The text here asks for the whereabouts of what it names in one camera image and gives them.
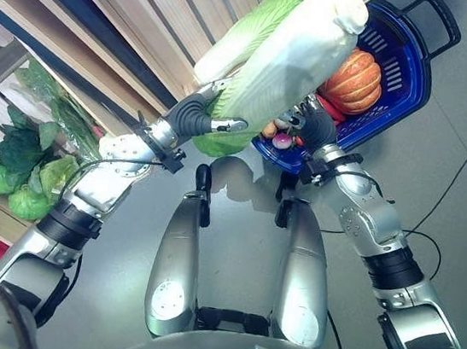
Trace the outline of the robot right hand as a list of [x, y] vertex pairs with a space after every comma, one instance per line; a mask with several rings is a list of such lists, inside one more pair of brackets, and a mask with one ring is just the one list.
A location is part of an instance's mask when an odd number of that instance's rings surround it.
[[310, 151], [337, 143], [336, 125], [314, 94], [280, 115], [280, 120], [292, 127]]

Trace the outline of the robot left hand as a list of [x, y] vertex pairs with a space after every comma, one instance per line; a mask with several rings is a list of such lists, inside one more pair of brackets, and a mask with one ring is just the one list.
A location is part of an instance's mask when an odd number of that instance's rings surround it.
[[247, 122], [238, 117], [212, 119], [207, 113], [209, 104], [228, 87], [231, 80], [224, 78], [205, 84], [165, 113], [163, 119], [177, 137], [185, 139], [215, 132], [233, 133], [248, 128]]

